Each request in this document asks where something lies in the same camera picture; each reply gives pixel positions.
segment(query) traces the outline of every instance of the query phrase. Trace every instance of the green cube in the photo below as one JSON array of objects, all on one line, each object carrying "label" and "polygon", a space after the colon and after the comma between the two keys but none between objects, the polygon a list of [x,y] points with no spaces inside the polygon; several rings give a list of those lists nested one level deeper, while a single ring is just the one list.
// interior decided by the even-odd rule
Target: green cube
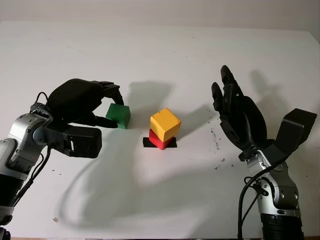
[{"label": "green cube", "polygon": [[130,120],[130,109],[128,106],[111,103],[106,118],[116,121],[118,128],[126,129]]}]

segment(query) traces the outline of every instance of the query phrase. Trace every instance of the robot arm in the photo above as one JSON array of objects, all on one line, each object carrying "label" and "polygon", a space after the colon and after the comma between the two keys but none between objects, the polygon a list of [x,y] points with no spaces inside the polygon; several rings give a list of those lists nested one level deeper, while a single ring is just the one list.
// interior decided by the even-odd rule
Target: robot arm
[{"label": "robot arm", "polygon": [[[70,123],[117,128],[116,122],[92,113],[104,97],[124,104],[119,86],[113,82],[71,79],[54,90],[46,104],[35,102],[30,113],[15,120],[7,138],[0,140],[0,226],[11,221],[14,206],[48,161],[51,149],[69,157],[98,156],[102,147],[101,131]],[[41,151],[46,146],[44,158]],[[22,188],[40,155],[41,163]],[[0,227],[1,239],[10,239],[10,233]]]},{"label": "robot arm", "polygon": [[267,139],[264,117],[251,98],[244,96],[225,65],[221,69],[221,77],[224,94],[214,82],[211,87],[213,106],[220,113],[224,133],[242,150],[239,158],[247,163],[252,175],[248,177],[250,180],[246,182],[239,199],[238,239],[243,240],[244,195],[249,187],[253,187],[257,192],[255,200],[258,200],[263,224],[263,239],[303,240],[299,193],[288,175],[285,160],[307,140],[317,115],[296,108],[283,118],[276,140]]}]

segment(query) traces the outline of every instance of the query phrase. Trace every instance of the white table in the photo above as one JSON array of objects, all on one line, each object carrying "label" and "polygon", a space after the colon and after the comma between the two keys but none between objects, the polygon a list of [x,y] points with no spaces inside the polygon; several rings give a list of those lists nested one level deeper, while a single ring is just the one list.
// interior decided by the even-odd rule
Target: white table
[{"label": "white table", "polygon": [[[235,238],[249,173],[212,106],[222,65],[257,103],[269,138],[294,108],[319,114],[320,47],[307,32],[1,22],[2,138],[38,92],[50,94],[72,78],[114,81],[131,110],[129,129],[102,129],[97,159],[52,151],[14,211],[12,236]],[[95,114],[104,116],[110,103]],[[182,122],[178,148],[143,148],[150,116],[165,107]],[[319,122],[287,161],[306,236],[320,234]],[[253,197],[249,191],[244,209]],[[261,227],[255,205],[244,236],[260,237]]]}]

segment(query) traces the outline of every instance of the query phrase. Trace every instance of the wooden block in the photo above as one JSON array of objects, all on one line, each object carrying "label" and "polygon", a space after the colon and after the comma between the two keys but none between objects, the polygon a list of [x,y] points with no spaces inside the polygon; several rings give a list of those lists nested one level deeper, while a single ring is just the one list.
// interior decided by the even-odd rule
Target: wooden block
[{"label": "wooden block", "polygon": [[174,139],[174,137],[171,137],[169,140],[162,142],[158,136],[152,131],[152,129],[149,130],[149,141],[156,145],[159,149],[164,150]]},{"label": "wooden block", "polygon": [[126,129],[130,116],[131,114],[128,106],[111,103],[105,117],[116,121],[118,128]]},{"label": "wooden block", "polygon": [[175,136],[181,121],[168,109],[162,109],[150,118],[150,128],[164,143]]}]

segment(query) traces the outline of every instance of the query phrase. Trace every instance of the black cable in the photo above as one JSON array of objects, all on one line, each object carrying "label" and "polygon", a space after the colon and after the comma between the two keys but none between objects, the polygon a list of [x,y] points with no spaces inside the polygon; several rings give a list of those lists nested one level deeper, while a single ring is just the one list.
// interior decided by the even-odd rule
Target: black cable
[{"label": "black cable", "polygon": [[244,203],[244,197],[245,194],[248,190],[248,188],[251,186],[251,184],[256,181],[259,177],[261,177],[263,174],[273,170],[274,168],[276,168],[278,165],[282,164],[285,160],[287,159],[287,157],[284,157],[283,159],[281,159],[280,161],[276,162],[274,165],[267,167],[266,169],[258,172],[256,175],[254,175],[248,182],[247,184],[243,187],[240,197],[239,197],[239,206],[238,206],[238,240],[244,240],[243,236],[242,236],[242,207],[243,207],[243,203]]},{"label": "black cable", "polygon": [[256,193],[256,194],[255,194],[255,197],[254,197],[254,199],[253,199],[253,201],[252,201],[252,203],[250,204],[250,206],[248,207],[247,211],[246,211],[245,214],[243,215],[243,218],[242,218],[242,221],[241,221],[242,224],[244,224],[244,221],[245,221],[245,219],[246,219],[246,216],[248,215],[248,213],[250,212],[251,208],[253,207],[253,205],[254,205],[255,202],[257,201],[258,197],[259,197],[259,193]]},{"label": "black cable", "polygon": [[38,102],[40,95],[43,94],[45,96],[46,102],[48,102],[48,96],[45,92],[41,91],[39,92],[38,96],[36,97],[35,103]]},{"label": "black cable", "polygon": [[45,160],[45,157],[42,153],[40,153],[40,156],[41,156],[41,161],[39,162],[39,164],[37,166],[35,166],[35,168],[33,169],[32,171],[32,174],[31,174],[31,178],[33,179],[34,178],[34,173],[36,172],[37,168],[44,162]]},{"label": "black cable", "polygon": [[20,199],[23,197],[23,195],[26,193],[26,191],[31,187],[31,185],[34,183],[34,180],[36,179],[36,177],[39,175],[39,173],[41,172],[41,170],[45,167],[46,163],[49,160],[50,157],[50,153],[51,153],[51,148],[48,146],[47,151],[46,151],[46,156],[44,158],[44,156],[42,154],[42,160],[40,161],[40,163],[34,168],[30,179],[28,180],[28,182],[23,186],[23,188],[18,192],[18,194],[15,197],[15,202],[14,202],[14,207],[17,205],[17,203],[20,201]]}]

